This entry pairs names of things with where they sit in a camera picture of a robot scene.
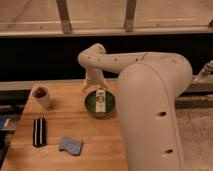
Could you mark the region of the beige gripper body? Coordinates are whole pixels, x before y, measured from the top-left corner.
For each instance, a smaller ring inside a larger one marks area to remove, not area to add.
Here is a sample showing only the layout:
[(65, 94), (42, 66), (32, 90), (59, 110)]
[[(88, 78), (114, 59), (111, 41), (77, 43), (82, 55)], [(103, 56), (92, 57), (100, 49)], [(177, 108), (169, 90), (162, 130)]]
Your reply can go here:
[(83, 91), (86, 91), (87, 89), (90, 89), (91, 87), (98, 87), (98, 88), (108, 88), (108, 85), (106, 83), (105, 79), (89, 79), (85, 78), (83, 82)]

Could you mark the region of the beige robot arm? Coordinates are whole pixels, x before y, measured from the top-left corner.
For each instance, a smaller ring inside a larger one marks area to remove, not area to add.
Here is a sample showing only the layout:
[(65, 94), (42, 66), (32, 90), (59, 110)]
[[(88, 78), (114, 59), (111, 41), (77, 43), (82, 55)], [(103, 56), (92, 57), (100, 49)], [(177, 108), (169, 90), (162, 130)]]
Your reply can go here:
[(104, 84), (105, 71), (118, 75), (116, 112), (128, 171), (185, 171), (175, 99), (192, 82), (189, 61), (177, 53), (108, 54), (97, 43), (78, 55), (86, 84)]

